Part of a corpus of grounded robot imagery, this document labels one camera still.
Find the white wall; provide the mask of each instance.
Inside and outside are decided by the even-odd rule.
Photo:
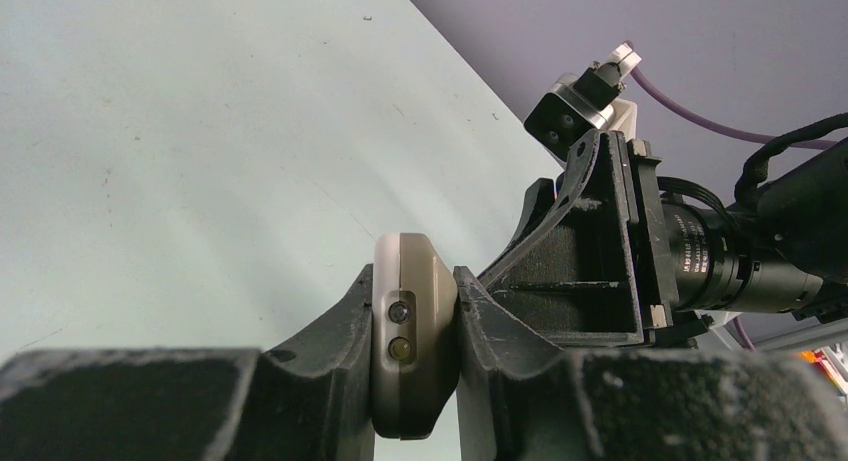
[[[781,134],[848,111],[846,0],[412,1],[521,118],[562,72],[582,72],[624,39],[657,87],[733,127]],[[689,124],[628,84],[637,135],[665,160],[660,174],[732,201],[756,145]],[[772,175],[811,154],[789,150]],[[755,339],[794,324],[791,315],[746,318]]]
[[[482,269],[558,172],[408,0],[0,0],[0,26],[0,359],[271,347],[383,232]],[[457,459],[455,404],[377,449]]]

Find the black cable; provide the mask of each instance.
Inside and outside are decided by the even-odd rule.
[[[769,159],[786,151],[795,143],[817,139],[846,127],[848,127],[848,113],[842,113],[778,136],[766,143],[745,161],[742,176],[736,182],[734,190],[736,201],[751,211],[756,211],[759,200],[757,187],[768,180]]]
[[[666,191],[673,194],[680,194],[682,196],[688,196],[692,199],[698,200],[721,217],[722,221],[732,229],[737,228],[736,220],[733,219],[733,216],[727,212],[724,204],[721,202],[721,199],[716,196],[712,191],[707,188],[701,186],[700,184],[693,183],[692,181],[687,181],[685,179],[680,178],[670,178],[667,176],[658,176],[657,177],[657,186],[660,188],[660,191]]]

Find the beige plastic device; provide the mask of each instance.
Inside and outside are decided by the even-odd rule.
[[[459,379],[456,281],[423,234],[377,241],[371,418],[384,438],[430,435]]]

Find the lens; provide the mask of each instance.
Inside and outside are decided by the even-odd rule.
[[[785,312],[803,307],[821,286],[820,278],[759,242],[753,225],[743,234],[710,210],[663,204],[663,211],[676,264],[678,309]]]
[[[403,361],[412,354],[412,345],[406,338],[395,338],[389,342],[389,356]]]
[[[403,324],[409,319],[411,312],[406,303],[398,301],[389,306],[389,319],[397,324]]]

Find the white backdrop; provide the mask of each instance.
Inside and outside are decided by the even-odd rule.
[[[408,0],[0,0],[0,26],[0,358],[268,348],[383,232],[480,270],[557,173]],[[457,458],[456,429],[378,458]]]

